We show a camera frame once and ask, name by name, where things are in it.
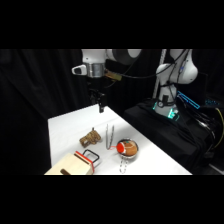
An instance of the table surface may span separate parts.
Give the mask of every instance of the table surface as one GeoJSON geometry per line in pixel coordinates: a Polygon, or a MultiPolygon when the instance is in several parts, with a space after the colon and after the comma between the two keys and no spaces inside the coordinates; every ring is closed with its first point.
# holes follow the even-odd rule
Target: table surface
{"type": "Polygon", "coordinates": [[[100,160],[94,164],[94,175],[122,175],[121,156],[116,150],[106,149],[107,124],[109,139],[112,126],[115,127],[112,145],[116,145],[121,139],[130,138],[139,146],[139,153],[129,161],[125,175],[191,175],[110,108],[106,107],[105,112],[100,114],[98,105],[48,120],[52,166],[68,153],[83,153],[86,149],[82,147],[79,139],[94,127],[102,137],[97,145],[87,147],[100,156],[100,160]]]}

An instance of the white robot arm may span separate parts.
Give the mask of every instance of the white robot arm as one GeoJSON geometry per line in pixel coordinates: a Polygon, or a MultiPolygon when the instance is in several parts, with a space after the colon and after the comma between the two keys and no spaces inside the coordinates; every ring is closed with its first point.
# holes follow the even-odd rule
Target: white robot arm
{"type": "Polygon", "coordinates": [[[176,61],[172,66],[163,64],[157,69],[157,75],[160,80],[160,95],[155,106],[155,112],[173,119],[178,113],[175,105],[177,88],[174,83],[190,84],[198,76],[198,69],[192,61],[192,49],[171,49],[170,56],[176,61]]]}
{"type": "Polygon", "coordinates": [[[83,65],[72,69],[74,75],[87,75],[90,78],[101,78],[105,75],[107,59],[123,65],[133,64],[141,49],[82,49],[83,65]]]}

